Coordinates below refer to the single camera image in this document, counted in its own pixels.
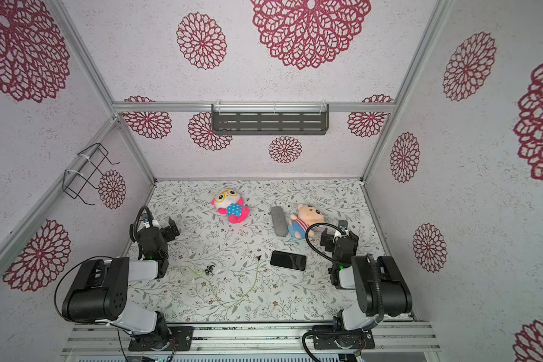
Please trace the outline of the black smartphone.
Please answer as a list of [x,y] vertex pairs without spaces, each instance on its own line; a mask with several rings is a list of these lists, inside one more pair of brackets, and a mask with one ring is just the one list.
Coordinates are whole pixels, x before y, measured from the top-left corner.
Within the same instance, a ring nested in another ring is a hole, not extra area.
[[301,254],[288,253],[279,250],[274,250],[271,253],[270,265],[289,268],[297,271],[305,271],[307,257]]

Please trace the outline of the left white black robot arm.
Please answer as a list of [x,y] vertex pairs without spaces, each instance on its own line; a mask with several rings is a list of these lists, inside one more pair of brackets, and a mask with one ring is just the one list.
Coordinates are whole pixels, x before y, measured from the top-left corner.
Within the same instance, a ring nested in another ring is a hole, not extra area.
[[55,311],[75,324],[103,324],[130,337],[132,352],[190,350],[192,327],[169,327],[159,311],[145,309],[128,296],[128,286],[136,281],[158,280],[169,267],[168,245],[179,236],[170,218],[165,227],[157,220],[145,220],[143,228],[131,225],[130,233],[142,258],[95,256],[81,262],[71,286]]

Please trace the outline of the green wired earphones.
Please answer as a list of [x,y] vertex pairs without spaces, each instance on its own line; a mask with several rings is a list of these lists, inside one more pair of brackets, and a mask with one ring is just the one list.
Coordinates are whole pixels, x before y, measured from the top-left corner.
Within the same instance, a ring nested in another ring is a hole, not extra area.
[[135,303],[164,313],[169,322],[230,321],[259,300],[262,270],[260,256],[228,266],[184,262],[162,279],[131,283],[128,291]]

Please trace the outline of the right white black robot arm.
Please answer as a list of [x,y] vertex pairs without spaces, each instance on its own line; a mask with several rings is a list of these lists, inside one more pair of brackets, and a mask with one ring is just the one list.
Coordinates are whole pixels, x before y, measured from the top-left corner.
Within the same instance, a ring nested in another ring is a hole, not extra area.
[[315,338],[321,345],[340,347],[349,343],[360,351],[373,347],[372,329],[386,315],[395,317],[412,311],[413,298],[391,256],[357,255],[359,237],[330,223],[314,223],[305,231],[307,245],[332,262],[330,281],[342,290],[353,290],[357,302],[333,317],[332,327],[314,327],[302,336],[302,345],[311,360],[318,358],[307,345]]

